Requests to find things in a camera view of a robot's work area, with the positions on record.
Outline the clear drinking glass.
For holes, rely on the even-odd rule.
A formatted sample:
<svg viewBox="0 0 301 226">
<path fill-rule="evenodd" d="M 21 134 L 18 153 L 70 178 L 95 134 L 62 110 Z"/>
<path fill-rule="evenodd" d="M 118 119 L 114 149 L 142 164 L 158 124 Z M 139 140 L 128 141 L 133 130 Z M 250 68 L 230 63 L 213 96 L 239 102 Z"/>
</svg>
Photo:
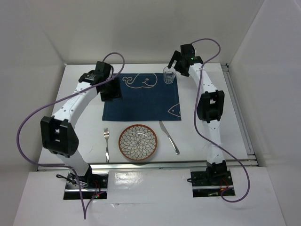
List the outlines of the clear drinking glass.
<svg viewBox="0 0 301 226">
<path fill-rule="evenodd" d="M 163 69 L 163 80 L 166 84 L 172 84 L 176 77 L 176 70 L 174 68 L 168 68 L 167 66 Z"/>
</svg>

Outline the blue whale placemat cloth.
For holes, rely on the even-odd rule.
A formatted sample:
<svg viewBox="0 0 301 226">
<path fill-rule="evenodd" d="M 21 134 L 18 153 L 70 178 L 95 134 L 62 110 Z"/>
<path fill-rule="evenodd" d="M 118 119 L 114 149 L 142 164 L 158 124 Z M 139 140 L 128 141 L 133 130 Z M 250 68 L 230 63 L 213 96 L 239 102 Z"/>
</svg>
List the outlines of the blue whale placemat cloth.
<svg viewBox="0 0 301 226">
<path fill-rule="evenodd" d="M 106 101 L 103 121 L 180 121 L 177 79 L 166 84 L 162 73 L 123 73 L 122 98 Z"/>
</svg>

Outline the silver fork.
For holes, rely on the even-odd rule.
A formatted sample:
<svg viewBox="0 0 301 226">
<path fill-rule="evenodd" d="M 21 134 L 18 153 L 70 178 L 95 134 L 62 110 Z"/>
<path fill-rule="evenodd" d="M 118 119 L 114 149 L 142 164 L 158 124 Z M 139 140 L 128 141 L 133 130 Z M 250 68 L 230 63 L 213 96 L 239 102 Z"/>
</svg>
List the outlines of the silver fork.
<svg viewBox="0 0 301 226">
<path fill-rule="evenodd" d="M 109 134 L 109 129 L 108 128 L 104 128 L 103 135 L 104 135 L 104 139 L 105 139 L 105 142 L 106 142 L 105 158 L 106 158 L 106 162 L 109 163 L 110 155 L 109 155 L 108 140 L 109 140 L 110 134 Z"/>
</svg>

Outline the floral patterned plate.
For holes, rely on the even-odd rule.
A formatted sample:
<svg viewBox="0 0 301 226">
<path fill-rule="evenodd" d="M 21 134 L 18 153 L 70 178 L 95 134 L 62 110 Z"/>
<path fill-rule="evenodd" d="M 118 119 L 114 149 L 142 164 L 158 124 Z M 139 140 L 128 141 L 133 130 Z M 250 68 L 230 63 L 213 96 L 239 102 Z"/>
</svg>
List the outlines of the floral patterned plate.
<svg viewBox="0 0 301 226">
<path fill-rule="evenodd" d="M 150 127 L 134 124 L 121 132 L 118 145 L 125 158 L 131 161 L 144 161 L 156 152 L 158 138 Z"/>
</svg>

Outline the silver table knife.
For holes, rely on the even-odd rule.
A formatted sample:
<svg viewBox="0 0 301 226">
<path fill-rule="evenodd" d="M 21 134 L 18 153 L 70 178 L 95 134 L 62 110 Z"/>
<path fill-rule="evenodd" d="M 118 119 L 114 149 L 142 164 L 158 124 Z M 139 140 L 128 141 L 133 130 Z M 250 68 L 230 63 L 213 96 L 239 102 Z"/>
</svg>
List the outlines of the silver table knife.
<svg viewBox="0 0 301 226">
<path fill-rule="evenodd" d="M 161 130 L 165 133 L 165 135 L 168 137 L 169 141 L 171 142 L 174 150 L 175 150 L 175 153 L 176 155 L 179 155 L 180 154 L 180 151 L 177 147 L 177 145 L 175 144 L 174 140 L 171 138 L 169 132 L 167 131 L 166 127 L 164 126 L 164 123 L 162 121 L 159 121 L 159 125 L 160 125 L 160 128 Z"/>
</svg>

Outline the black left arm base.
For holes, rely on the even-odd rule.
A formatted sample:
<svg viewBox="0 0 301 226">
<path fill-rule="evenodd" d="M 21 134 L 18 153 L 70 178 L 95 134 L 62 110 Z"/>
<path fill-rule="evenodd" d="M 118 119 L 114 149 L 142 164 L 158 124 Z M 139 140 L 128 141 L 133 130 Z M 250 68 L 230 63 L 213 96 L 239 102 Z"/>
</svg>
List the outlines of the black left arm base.
<svg viewBox="0 0 301 226">
<path fill-rule="evenodd" d="M 66 182 L 63 196 L 64 200 L 80 200 L 79 185 L 74 174 L 68 173 L 67 176 L 56 174 L 56 178 L 64 179 Z M 92 197 L 96 200 L 107 199 L 108 173 L 92 174 L 89 182 L 83 181 L 83 177 L 79 178 L 84 200 L 89 200 Z"/>
</svg>

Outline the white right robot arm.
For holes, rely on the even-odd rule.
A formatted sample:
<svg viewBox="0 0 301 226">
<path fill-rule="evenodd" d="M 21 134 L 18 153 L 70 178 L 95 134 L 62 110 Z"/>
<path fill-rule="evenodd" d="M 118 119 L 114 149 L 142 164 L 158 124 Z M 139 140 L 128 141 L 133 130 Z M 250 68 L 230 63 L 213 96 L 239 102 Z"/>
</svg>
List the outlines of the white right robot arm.
<svg viewBox="0 0 301 226">
<path fill-rule="evenodd" d="M 227 174 L 227 165 L 220 148 L 220 120 L 223 114 L 225 94 L 211 81 L 204 69 L 201 57 L 196 56 L 192 44 L 180 46 L 180 51 L 175 51 L 167 66 L 173 67 L 182 76 L 191 76 L 198 86 L 195 113 L 202 122 L 204 137 L 209 140 L 207 151 L 206 173 L 201 181 L 211 185 L 217 184 Z"/>
</svg>

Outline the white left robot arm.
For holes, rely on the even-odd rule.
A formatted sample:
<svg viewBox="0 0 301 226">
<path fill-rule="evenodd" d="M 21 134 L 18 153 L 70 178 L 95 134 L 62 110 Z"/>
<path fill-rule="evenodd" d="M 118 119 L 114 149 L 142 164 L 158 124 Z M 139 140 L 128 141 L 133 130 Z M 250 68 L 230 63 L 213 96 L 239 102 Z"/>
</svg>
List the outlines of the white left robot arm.
<svg viewBox="0 0 301 226">
<path fill-rule="evenodd" d="M 93 184 L 97 177 L 79 153 L 79 139 L 74 129 L 85 108 L 97 95 L 103 102 L 121 97 L 119 79 L 113 72 L 110 64 L 98 61 L 94 70 L 81 75 L 73 96 L 52 116 L 44 116 L 40 121 L 43 147 L 77 174 L 76 182 L 83 188 Z"/>
</svg>

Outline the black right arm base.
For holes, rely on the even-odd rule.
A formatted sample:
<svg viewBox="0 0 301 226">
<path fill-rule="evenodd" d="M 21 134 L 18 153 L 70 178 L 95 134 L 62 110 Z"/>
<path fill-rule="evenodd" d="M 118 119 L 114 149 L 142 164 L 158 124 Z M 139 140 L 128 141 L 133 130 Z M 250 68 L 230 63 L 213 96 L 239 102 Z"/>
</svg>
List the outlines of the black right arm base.
<svg viewBox="0 0 301 226">
<path fill-rule="evenodd" d="M 187 182 L 191 184 L 192 195 L 198 197 L 235 196 L 232 175 L 229 170 L 220 176 L 213 176 L 209 169 L 191 171 Z"/>
</svg>

